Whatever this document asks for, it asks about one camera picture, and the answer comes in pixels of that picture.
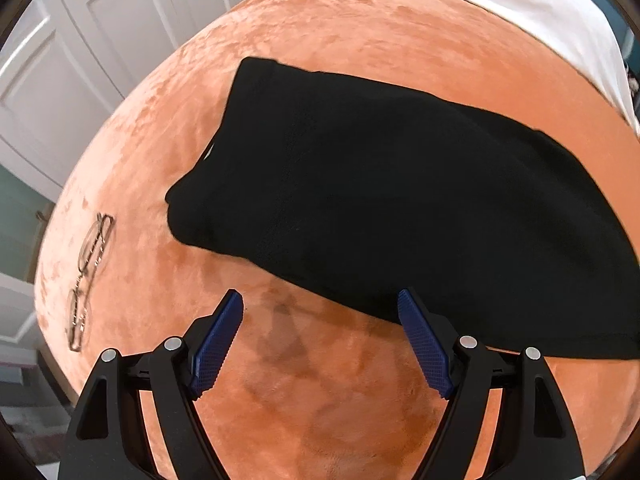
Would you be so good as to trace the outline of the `white panelled wardrobe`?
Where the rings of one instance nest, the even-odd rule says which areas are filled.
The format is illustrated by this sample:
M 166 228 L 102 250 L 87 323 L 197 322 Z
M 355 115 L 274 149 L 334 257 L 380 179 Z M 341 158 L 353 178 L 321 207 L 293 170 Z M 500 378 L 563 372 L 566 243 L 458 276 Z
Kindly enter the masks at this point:
M 1 48 L 1 166 L 49 202 L 120 102 L 242 0 L 27 0 Z

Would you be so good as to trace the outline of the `black pants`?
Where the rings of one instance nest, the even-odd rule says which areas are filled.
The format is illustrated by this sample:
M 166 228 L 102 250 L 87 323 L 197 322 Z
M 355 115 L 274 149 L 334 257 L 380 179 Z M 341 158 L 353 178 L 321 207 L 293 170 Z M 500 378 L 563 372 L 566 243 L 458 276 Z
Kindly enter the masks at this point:
M 488 346 L 639 354 L 639 263 L 582 163 L 432 94 L 244 58 L 166 193 L 181 243 L 386 321 L 401 290 Z

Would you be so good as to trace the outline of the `orange plush bed blanket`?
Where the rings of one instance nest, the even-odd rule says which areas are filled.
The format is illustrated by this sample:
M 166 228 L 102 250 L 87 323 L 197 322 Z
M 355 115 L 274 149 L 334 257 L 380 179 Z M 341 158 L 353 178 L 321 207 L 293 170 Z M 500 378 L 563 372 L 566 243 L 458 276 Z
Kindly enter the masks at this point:
M 41 247 L 64 479 L 591 479 L 639 449 L 639 124 L 490 3 L 245 0 Z

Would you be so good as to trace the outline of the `metal frame eyeglasses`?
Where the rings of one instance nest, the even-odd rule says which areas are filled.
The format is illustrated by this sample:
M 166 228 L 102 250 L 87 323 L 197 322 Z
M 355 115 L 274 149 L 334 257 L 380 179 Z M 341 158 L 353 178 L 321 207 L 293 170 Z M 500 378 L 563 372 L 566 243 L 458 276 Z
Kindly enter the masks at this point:
M 80 246 L 77 258 L 77 276 L 68 296 L 67 348 L 79 352 L 88 324 L 88 301 L 92 282 L 98 272 L 111 238 L 115 218 L 98 212 Z

